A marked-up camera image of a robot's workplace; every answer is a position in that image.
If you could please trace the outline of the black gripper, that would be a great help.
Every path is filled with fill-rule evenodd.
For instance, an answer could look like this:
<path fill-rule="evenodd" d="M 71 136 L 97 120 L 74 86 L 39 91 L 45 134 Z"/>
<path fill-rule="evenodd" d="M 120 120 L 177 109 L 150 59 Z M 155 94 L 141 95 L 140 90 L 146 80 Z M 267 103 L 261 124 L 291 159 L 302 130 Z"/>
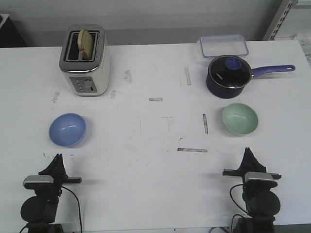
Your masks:
<path fill-rule="evenodd" d="M 63 184 L 78 184 L 82 182 L 81 177 L 68 177 L 62 154 L 56 155 L 52 162 L 39 175 L 55 175 L 58 171 L 58 177 L 54 178 L 53 184 L 46 184 L 43 187 L 35 189 L 36 194 L 59 194 Z"/>
<path fill-rule="evenodd" d="M 267 172 L 266 167 L 263 166 L 258 162 L 255 158 L 254 154 L 252 153 L 249 147 L 246 147 L 244 150 L 242 162 L 238 169 L 224 169 L 222 172 L 223 176 L 232 176 L 232 177 L 241 177 L 242 184 L 248 192 L 259 192 L 263 190 L 270 190 L 271 188 L 257 188 L 253 185 L 247 185 L 244 183 L 244 176 L 247 172 L 263 172 L 263 173 L 270 173 Z M 282 178 L 282 175 L 279 173 L 271 173 L 275 181 Z"/>

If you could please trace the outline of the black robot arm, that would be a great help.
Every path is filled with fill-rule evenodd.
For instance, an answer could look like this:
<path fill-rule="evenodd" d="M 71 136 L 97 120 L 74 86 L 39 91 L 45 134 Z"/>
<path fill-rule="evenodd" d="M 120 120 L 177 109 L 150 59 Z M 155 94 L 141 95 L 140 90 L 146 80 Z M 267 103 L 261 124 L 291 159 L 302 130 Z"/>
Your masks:
<path fill-rule="evenodd" d="M 55 223 L 59 198 L 63 185 L 79 184 L 80 177 L 69 177 L 61 154 L 37 175 L 29 175 L 23 181 L 26 189 L 34 190 L 35 196 L 28 198 L 20 210 L 21 218 L 27 222 L 23 227 L 29 233 L 62 233 L 61 224 Z"/>
<path fill-rule="evenodd" d="M 281 178 L 278 173 L 269 173 L 266 167 L 258 162 L 251 149 L 246 147 L 242 162 L 238 169 L 224 169 L 224 176 L 241 177 L 242 183 L 231 187 L 229 194 L 232 198 L 232 190 L 242 187 L 242 199 L 246 209 L 237 207 L 247 216 L 235 214 L 238 217 L 236 224 L 231 223 L 233 233 L 274 233 L 273 222 L 275 215 L 280 211 L 280 200 L 272 188 L 277 187 L 277 180 Z"/>

